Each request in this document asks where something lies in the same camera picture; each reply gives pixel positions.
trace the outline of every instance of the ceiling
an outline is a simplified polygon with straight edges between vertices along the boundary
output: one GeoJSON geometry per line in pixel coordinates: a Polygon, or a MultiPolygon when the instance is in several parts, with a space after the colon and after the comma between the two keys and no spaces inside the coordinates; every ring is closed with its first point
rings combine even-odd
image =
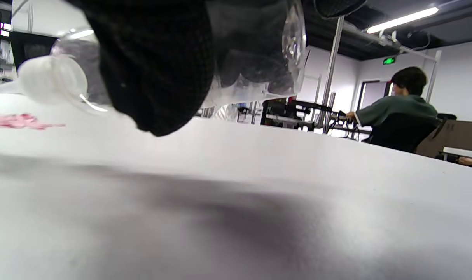
{"type": "MultiPolygon", "coordinates": [[[[321,18],[313,1],[304,1],[308,44],[331,50],[337,20],[321,18]]],[[[397,39],[404,46],[416,49],[437,48],[472,41],[472,0],[368,0],[366,5],[348,15],[346,21],[363,30],[400,16],[429,7],[438,7],[433,16],[401,25],[397,39]]],[[[339,53],[358,60],[396,55],[398,50],[343,32],[339,53]]]]}

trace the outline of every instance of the green shirt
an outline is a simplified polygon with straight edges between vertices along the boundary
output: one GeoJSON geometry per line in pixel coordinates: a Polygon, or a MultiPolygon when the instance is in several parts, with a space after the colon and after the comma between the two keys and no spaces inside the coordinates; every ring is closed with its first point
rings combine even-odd
{"type": "Polygon", "coordinates": [[[435,107],[417,95],[387,96],[355,112],[355,118],[361,126],[378,126],[388,115],[403,113],[418,117],[437,117],[435,107]]]}

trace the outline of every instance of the hand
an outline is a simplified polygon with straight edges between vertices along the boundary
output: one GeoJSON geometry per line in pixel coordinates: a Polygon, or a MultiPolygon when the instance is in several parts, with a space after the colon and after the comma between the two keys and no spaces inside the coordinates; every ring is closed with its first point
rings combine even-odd
{"type": "Polygon", "coordinates": [[[355,113],[354,112],[347,113],[346,117],[348,117],[348,119],[350,119],[351,121],[355,121],[355,113]]]}

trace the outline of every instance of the computer monitor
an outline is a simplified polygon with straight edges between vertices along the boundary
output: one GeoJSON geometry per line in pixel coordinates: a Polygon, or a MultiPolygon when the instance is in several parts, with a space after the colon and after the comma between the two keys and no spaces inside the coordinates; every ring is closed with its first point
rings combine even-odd
{"type": "Polygon", "coordinates": [[[56,39],[56,37],[39,34],[10,32],[15,67],[18,69],[23,62],[31,58],[49,55],[56,39]]]}

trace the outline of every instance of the green exit sign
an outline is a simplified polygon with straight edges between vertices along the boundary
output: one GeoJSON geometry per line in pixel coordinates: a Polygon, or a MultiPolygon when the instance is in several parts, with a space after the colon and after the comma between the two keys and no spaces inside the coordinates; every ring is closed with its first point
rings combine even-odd
{"type": "Polygon", "coordinates": [[[383,60],[383,65],[393,64],[397,61],[395,57],[388,57],[387,59],[383,60]]]}

